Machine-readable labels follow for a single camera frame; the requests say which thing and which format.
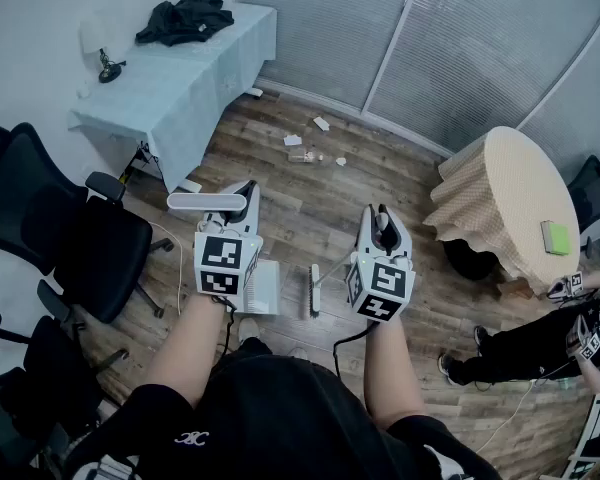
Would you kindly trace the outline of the white broom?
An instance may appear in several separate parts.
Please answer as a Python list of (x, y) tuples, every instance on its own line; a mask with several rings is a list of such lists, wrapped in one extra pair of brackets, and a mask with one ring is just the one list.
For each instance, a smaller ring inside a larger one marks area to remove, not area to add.
[(341, 267), (349, 262), (352, 252), (349, 251), (342, 258), (336, 261), (328, 271), (322, 273), (320, 266), (313, 263), (308, 270), (308, 311), (309, 317), (317, 319), (321, 312), (321, 287), (326, 279), (334, 275)]

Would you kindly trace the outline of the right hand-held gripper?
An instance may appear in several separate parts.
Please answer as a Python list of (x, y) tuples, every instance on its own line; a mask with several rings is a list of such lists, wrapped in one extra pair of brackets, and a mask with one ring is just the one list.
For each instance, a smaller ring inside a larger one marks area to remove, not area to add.
[(402, 220), (387, 206), (379, 207), (379, 242), (385, 251), (378, 249), (376, 232), (376, 213), (372, 205), (367, 205), (351, 253), (346, 285), (352, 310), (384, 323), (399, 316), (408, 305), (415, 272), (411, 236)]

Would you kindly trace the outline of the white metal rack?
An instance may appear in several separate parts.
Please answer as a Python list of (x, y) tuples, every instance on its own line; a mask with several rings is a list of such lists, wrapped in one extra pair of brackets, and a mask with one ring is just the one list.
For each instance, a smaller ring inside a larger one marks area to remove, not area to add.
[(565, 480), (580, 480), (600, 462), (600, 394), (591, 403), (579, 441), (562, 474)]

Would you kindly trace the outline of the pale blue floral tablecloth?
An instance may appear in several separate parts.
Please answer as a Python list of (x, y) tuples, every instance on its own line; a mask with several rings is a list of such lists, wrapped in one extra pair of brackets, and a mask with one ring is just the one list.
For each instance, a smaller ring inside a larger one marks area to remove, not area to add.
[(202, 162), (228, 105), (276, 57), (277, 12), (232, 3), (234, 22), (205, 42), (131, 47), (123, 73), (95, 83), (69, 111), (70, 127), (134, 140), (155, 158), (168, 191)]

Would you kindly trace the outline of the person's right forearm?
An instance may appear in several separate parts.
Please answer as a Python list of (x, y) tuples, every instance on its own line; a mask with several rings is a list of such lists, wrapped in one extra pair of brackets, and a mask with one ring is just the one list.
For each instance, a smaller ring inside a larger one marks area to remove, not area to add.
[(364, 400), (371, 418), (384, 429), (405, 417), (426, 414), (399, 318), (379, 324), (366, 336)]

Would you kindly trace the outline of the black round table base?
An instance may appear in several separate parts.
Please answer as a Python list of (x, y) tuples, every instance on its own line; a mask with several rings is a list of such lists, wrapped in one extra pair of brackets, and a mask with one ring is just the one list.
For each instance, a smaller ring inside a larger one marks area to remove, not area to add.
[(499, 260), (494, 253), (477, 252), (462, 239), (444, 241), (443, 248), (453, 269), (471, 281), (486, 279), (499, 265)]

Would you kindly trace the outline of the person's left forearm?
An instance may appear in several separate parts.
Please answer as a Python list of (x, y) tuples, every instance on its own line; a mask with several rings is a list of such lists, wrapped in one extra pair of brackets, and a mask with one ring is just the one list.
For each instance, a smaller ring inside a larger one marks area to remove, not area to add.
[(161, 348), (154, 354), (144, 384), (162, 385), (196, 407), (214, 365), (226, 302), (192, 295)]

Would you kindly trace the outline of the white dustpan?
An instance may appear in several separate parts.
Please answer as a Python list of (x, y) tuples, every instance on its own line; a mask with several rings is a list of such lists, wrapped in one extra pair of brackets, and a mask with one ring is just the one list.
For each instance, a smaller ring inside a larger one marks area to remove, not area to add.
[[(206, 212), (220, 212), (228, 223), (244, 219), (247, 201), (238, 194), (173, 193), (167, 198), (167, 204), (174, 210), (201, 211), (203, 216)], [(279, 313), (279, 263), (262, 260), (261, 250), (244, 295), (238, 298), (218, 296), (227, 299), (228, 310), (249, 315), (274, 316)]]

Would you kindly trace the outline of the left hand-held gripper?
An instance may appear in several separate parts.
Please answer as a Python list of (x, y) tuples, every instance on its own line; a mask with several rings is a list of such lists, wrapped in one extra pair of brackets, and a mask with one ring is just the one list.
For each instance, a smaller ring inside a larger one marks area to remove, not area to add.
[(246, 180), (219, 193), (245, 197), (244, 219), (226, 223), (220, 212), (204, 214), (194, 242), (196, 287), (202, 294), (238, 298), (244, 295), (263, 246), (258, 235), (260, 186)]

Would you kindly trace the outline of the green box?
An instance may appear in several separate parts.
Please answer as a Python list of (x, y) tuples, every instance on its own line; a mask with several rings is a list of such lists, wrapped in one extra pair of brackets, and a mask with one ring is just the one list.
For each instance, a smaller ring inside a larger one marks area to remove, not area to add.
[(569, 232), (566, 226), (553, 221), (542, 221), (540, 227), (547, 254), (567, 256), (571, 253)]

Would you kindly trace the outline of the person's black clothing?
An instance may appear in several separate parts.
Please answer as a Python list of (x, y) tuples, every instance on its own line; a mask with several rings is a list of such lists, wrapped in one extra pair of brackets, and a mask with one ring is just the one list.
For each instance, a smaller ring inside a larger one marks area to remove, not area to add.
[(69, 455), (63, 480), (103, 458), (140, 480), (501, 480), (440, 421), (381, 429), (331, 371), (250, 343), (217, 365), (197, 405), (137, 387)]

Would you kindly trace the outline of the black office chair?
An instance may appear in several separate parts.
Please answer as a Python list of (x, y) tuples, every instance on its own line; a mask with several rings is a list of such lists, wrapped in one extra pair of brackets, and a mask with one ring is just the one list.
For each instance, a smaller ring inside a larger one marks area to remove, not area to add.
[(0, 250), (52, 275), (62, 290), (42, 282), (44, 294), (103, 323), (116, 319), (133, 292), (155, 317), (164, 314), (139, 280), (149, 255), (174, 243), (152, 239), (151, 224), (124, 208), (125, 190), (103, 172), (73, 183), (31, 124), (0, 126)]
[(567, 185), (579, 226), (583, 233), (600, 220), (600, 160), (591, 155)]
[(45, 450), (59, 456), (96, 427), (105, 398), (97, 375), (128, 352), (91, 366), (77, 338), (49, 316), (27, 337), (4, 329), (0, 313), (0, 340), (27, 346), (23, 365), (0, 375), (0, 468), (28, 470)]

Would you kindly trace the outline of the black crumpled garment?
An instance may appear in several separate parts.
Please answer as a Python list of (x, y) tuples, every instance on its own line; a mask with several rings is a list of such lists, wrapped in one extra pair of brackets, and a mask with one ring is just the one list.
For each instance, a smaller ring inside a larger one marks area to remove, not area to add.
[(163, 1), (151, 12), (147, 25), (135, 36), (137, 45), (160, 43), (167, 47), (206, 42), (234, 24), (233, 14), (223, 0)]

